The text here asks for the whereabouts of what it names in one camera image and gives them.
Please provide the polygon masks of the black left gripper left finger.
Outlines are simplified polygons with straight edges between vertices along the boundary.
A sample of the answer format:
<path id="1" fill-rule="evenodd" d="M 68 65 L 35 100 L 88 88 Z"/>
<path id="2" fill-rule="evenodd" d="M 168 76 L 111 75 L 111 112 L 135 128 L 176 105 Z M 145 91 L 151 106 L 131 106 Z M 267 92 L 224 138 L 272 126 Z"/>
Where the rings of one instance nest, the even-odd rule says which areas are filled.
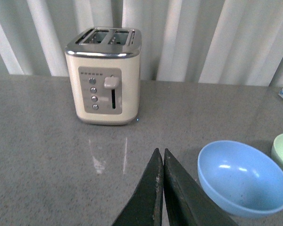
<path id="1" fill-rule="evenodd" d="M 156 148 L 143 175 L 114 226 L 160 226 L 162 224 L 164 166 Z"/>

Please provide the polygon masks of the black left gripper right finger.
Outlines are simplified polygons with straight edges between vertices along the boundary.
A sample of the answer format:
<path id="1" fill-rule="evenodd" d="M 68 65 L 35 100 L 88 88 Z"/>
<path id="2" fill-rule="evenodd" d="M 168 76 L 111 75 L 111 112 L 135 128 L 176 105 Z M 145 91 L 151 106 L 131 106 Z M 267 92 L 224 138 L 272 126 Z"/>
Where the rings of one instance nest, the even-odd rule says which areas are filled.
<path id="1" fill-rule="evenodd" d="M 237 223 L 201 189 L 166 149 L 164 195 L 171 226 L 236 226 Z"/>

